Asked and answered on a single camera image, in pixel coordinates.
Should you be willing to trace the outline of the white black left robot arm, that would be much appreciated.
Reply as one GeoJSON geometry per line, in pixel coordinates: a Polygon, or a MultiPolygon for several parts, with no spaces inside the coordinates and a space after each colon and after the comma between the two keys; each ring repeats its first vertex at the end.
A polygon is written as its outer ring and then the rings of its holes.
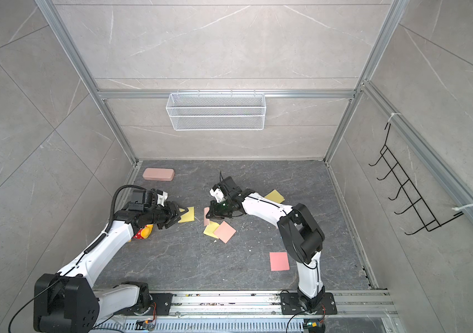
{"type": "Polygon", "coordinates": [[[43,274],[35,283],[33,329],[36,332],[90,332],[122,310],[156,313],[145,282],[124,282],[96,291],[94,284],[120,249],[147,226],[168,229],[188,213],[168,200],[162,190],[138,185],[119,187],[110,204],[105,228],[57,273],[43,274]]]}

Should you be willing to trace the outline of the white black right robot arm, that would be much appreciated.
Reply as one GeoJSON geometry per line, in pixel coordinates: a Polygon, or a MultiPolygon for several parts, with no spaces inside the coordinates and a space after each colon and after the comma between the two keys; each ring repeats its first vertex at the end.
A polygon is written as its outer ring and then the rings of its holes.
{"type": "Polygon", "coordinates": [[[280,293],[283,314],[337,313],[333,295],[325,291],[322,282],[321,251],[325,235],[305,205],[271,201],[254,190],[242,190],[231,177],[221,177],[210,195],[214,199],[206,214],[208,219],[231,219],[239,213],[256,216],[279,230],[287,255],[296,261],[298,270],[296,293],[280,293]]]}

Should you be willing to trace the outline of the yellow torn memo page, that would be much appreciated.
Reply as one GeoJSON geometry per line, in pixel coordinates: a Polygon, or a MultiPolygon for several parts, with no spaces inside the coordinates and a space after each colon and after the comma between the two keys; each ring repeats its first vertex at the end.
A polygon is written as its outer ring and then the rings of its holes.
{"type": "Polygon", "coordinates": [[[203,231],[204,235],[218,239],[218,236],[215,234],[216,230],[219,228],[219,224],[216,222],[209,222],[203,231]]]}

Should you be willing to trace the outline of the pink torn memo page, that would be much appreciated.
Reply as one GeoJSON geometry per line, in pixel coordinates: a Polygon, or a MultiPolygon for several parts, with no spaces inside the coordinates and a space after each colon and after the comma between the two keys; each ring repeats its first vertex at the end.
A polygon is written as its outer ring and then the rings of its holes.
{"type": "Polygon", "coordinates": [[[215,231],[216,235],[223,243],[227,244],[237,231],[227,222],[223,222],[215,231]]]}

